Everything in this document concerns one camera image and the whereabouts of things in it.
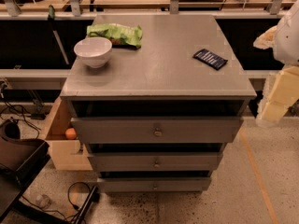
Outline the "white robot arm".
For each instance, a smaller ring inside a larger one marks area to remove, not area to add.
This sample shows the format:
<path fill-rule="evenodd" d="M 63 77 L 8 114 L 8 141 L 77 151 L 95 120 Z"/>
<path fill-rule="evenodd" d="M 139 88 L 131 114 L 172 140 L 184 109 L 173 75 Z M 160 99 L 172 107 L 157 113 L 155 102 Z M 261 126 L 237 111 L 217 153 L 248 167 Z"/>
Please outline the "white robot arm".
<path fill-rule="evenodd" d="M 284 64 L 276 75 L 267 78 L 258 106 L 257 125 L 272 127 L 299 100 L 299 1 L 276 26 L 258 36 L 253 46 L 272 49 L 274 58 Z"/>

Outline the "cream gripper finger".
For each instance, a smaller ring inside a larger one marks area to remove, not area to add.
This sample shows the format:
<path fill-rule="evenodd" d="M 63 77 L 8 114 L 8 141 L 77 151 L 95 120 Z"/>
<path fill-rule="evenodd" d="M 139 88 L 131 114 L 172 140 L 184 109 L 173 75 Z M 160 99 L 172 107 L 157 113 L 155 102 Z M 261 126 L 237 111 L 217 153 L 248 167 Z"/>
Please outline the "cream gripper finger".
<path fill-rule="evenodd" d="M 253 42 L 253 46 L 257 49 L 272 49 L 275 45 L 276 26 L 269 28 L 263 34 L 258 36 Z"/>
<path fill-rule="evenodd" d="M 263 98 L 258 104 L 257 125 L 263 128 L 277 125 L 298 100 L 299 66 L 285 65 L 265 81 Z"/>

